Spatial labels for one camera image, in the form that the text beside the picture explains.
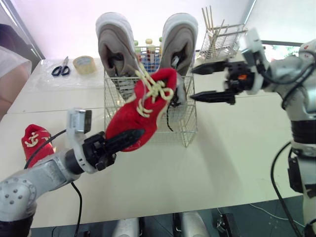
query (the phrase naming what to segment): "floor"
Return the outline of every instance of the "floor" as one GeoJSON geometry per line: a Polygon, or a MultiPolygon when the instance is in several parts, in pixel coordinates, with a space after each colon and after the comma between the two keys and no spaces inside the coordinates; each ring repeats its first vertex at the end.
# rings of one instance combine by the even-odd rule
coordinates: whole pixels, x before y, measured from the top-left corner
{"type": "MultiPolygon", "coordinates": [[[[302,196],[286,198],[285,202],[292,217],[299,223],[303,223],[302,196]]],[[[253,203],[278,217],[285,217],[278,200],[253,203]]],[[[219,208],[222,213],[232,213],[242,237],[295,237],[288,221],[276,219],[262,210],[251,205],[239,205],[219,208]]],[[[206,209],[199,211],[207,229],[212,237],[220,237],[214,225],[219,217],[217,209],[206,209]]],[[[116,225],[116,221],[90,223],[81,225],[80,234],[90,230],[92,237],[110,237],[116,225]]],[[[172,215],[158,215],[145,217],[144,237],[172,237],[172,215]]],[[[34,228],[32,237],[50,237],[53,227],[34,228]]],[[[60,226],[54,230],[54,237],[74,236],[75,226],[60,226]]]]}

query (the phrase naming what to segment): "white wire basket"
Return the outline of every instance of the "white wire basket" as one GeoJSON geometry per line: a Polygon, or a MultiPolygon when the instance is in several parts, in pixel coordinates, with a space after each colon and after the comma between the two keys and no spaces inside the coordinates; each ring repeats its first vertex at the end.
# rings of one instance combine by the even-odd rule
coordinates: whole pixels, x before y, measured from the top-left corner
{"type": "Polygon", "coordinates": [[[209,63],[234,57],[239,49],[237,41],[246,33],[244,24],[214,27],[212,31],[207,29],[198,58],[209,63]]]}
{"type": "Polygon", "coordinates": [[[160,65],[161,48],[159,46],[136,46],[135,53],[148,73],[157,71],[160,65]]]}
{"type": "MultiPolygon", "coordinates": [[[[149,144],[174,144],[182,143],[185,147],[193,141],[197,133],[197,113],[196,104],[190,95],[195,93],[193,74],[189,68],[184,80],[184,88],[187,101],[177,107],[169,106],[167,113],[162,115],[158,129],[149,140],[149,144]]],[[[111,78],[106,73],[104,75],[104,126],[110,123],[116,111],[125,104],[124,98],[129,98],[134,93],[134,84],[138,77],[117,77],[111,78]],[[119,83],[128,81],[126,87],[118,87],[119,83]]]]}

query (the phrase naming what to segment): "white table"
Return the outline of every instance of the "white table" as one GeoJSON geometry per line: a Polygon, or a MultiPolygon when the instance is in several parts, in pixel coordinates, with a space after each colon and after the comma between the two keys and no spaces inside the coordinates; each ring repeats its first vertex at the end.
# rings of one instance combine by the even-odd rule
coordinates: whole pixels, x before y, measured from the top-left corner
{"type": "MultiPolygon", "coordinates": [[[[220,87],[218,80],[223,79],[196,78],[196,91],[220,87]]],[[[94,101],[96,98],[91,99],[93,94],[102,96],[102,88],[81,91],[51,91],[52,97],[41,99],[35,109],[25,101],[32,102],[36,96],[21,92],[0,122],[0,148],[6,164],[0,167],[1,180],[23,168],[21,137],[30,123],[55,134],[65,128],[69,107],[103,106],[94,101]]],[[[198,133],[188,148],[181,144],[151,144],[131,153],[118,153],[114,165],[93,175],[83,174],[75,182],[83,196],[81,222],[276,199],[270,166],[279,148],[291,139],[290,122],[280,102],[278,95],[266,94],[251,98],[241,95],[234,106],[197,103],[198,133]]],[[[104,129],[102,108],[93,109],[92,121],[88,135],[104,129]]],[[[65,135],[53,142],[59,150],[67,148],[67,144],[65,135]]],[[[286,154],[276,164],[275,177],[283,197],[298,195],[289,186],[286,154]]],[[[75,224],[78,207],[79,198],[70,185],[44,194],[38,199],[32,227],[75,224]]]]}
{"type": "Polygon", "coordinates": [[[80,75],[69,59],[68,76],[53,77],[52,70],[62,60],[42,60],[34,69],[17,96],[8,114],[67,110],[72,107],[85,109],[104,107],[103,66],[95,58],[97,71],[80,75]]]}

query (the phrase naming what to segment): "white wall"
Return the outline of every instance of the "white wall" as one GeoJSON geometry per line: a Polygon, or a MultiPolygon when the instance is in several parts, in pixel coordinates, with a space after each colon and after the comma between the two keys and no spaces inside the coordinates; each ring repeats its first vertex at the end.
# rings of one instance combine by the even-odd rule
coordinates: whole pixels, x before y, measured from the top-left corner
{"type": "Polygon", "coordinates": [[[205,25],[201,8],[212,5],[213,18],[220,25],[241,23],[251,0],[12,0],[20,17],[46,58],[98,56],[95,21],[104,12],[123,14],[130,22],[134,38],[158,44],[166,19],[188,12],[199,22],[197,49],[202,45],[205,25]]]}
{"type": "Polygon", "coordinates": [[[262,40],[308,42],[316,38],[316,0],[257,0],[247,27],[262,40]]]}

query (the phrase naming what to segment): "bottle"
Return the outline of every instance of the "bottle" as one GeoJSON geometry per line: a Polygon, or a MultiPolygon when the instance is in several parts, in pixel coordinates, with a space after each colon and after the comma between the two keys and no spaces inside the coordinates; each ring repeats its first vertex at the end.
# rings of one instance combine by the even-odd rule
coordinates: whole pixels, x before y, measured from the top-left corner
{"type": "Polygon", "coordinates": [[[159,46],[159,57],[161,57],[162,54],[162,37],[159,38],[160,46],[159,46]]]}
{"type": "Polygon", "coordinates": [[[138,46],[138,41],[134,40],[134,44],[135,44],[135,53],[137,56],[137,61],[141,62],[141,50],[140,50],[140,47],[138,46]]]}
{"type": "Polygon", "coordinates": [[[155,70],[155,49],[156,47],[152,45],[152,39],[146,39],[146,48],[147,48],[147,61],[150,65],[150,72],[155,70]]]}

